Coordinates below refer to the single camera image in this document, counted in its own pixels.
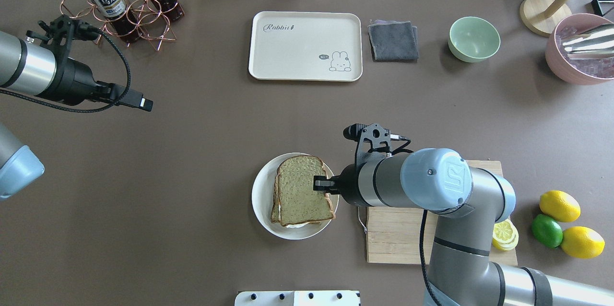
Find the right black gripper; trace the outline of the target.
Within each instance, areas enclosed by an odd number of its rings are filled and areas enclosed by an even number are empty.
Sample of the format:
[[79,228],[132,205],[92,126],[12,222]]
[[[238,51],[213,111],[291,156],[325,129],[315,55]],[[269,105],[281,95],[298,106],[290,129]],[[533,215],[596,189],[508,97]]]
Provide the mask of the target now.
[[370,206],[360,193],[355,165],[347,166],[339,175],[330,178],[313,176],[313,190],[323,194],[338,194],[350,205]]

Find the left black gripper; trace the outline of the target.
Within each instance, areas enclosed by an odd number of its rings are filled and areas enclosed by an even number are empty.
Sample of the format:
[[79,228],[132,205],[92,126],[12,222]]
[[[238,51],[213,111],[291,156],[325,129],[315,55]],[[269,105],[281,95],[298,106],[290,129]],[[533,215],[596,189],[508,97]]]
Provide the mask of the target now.
[[[55,74],[48,87],[48,99],[69,106],[76,106],[85,100],[110,104],[118,100],[123,92],[125,87],[121,85],[95,81],[89,66],[68,58],[63,71]],[[140,92],[129,90],[121,98],[120,105],[151,112],[154,102]]]

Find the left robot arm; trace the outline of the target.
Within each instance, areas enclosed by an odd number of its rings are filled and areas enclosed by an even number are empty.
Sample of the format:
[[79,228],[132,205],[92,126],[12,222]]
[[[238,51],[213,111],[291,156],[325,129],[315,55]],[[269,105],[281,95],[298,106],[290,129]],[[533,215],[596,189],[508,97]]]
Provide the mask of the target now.
[[[64,37],[59,45],[36,46],[2,32],[1,91],[62,111],[74,111],[85,100],[152,110],[152,101],[129,85],[95,81],[88,66],[68,57],[70,42]],[[0,135],[0,193],[6,200],[43,175],[45,168],[5,126],[0,128]]]

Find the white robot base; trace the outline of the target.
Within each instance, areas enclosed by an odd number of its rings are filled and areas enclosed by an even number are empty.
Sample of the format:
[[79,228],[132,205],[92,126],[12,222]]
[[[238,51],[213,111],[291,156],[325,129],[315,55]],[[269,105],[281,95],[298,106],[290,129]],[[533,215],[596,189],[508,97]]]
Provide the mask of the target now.
[[359,291],[298,290],[243,291],[235,297],[235,306],[360,306]]

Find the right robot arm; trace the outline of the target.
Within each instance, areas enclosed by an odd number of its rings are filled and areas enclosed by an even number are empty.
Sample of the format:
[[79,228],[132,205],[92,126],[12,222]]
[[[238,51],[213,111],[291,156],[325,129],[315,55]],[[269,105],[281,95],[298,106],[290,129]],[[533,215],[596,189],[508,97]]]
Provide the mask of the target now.
[[516,205],[503,177],[467,164],[456,151],[357,152],[340,175],[314,177],[314,190],[357,206],[418,208],[437,215],[424,305],[611,306],[613,292],[489,260],[496,223]]

